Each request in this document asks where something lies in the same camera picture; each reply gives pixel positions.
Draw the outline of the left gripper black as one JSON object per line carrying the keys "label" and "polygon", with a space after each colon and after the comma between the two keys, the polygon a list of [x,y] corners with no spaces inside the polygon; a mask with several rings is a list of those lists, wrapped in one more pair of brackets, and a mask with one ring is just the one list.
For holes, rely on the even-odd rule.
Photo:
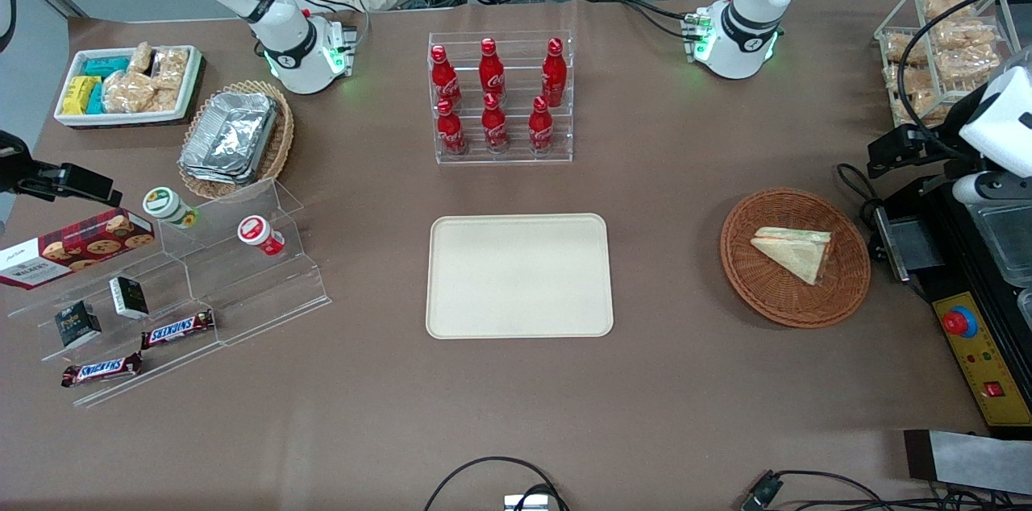
{"label": "left gripper black", "polygon": [[[959,136],[962,126],[978,110],[987,88],[987,84],[978,86],[958,100],[952,110],[947,111],[943,124],[934,129],[941,143],[959,153],[959,156],[950,156],[943,148],[939,148],[937,155],[943,159],[944,175],[968,175],[992,169],[980,152]],[[926,134],[915,127],[896,127],[886,132],[879,139],[868,143],[868,177],[875,180],[903,167],[924,166],[928,162],[926,143]]]}

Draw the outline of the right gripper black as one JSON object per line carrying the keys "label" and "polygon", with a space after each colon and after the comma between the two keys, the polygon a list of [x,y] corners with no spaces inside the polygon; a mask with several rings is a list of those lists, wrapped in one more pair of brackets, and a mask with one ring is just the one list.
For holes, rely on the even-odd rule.
{"label": "right gripper black", "polygon": [[[34,159],[28,145],[15,134],[1,131],[1,191],[56,199],[56,174],[59,171],[58,166]],[[123,199],[122,193],[115,190],[111,178],[70,163],[61,165],[61,196],[77,197],[109,207],[119,207]]]}

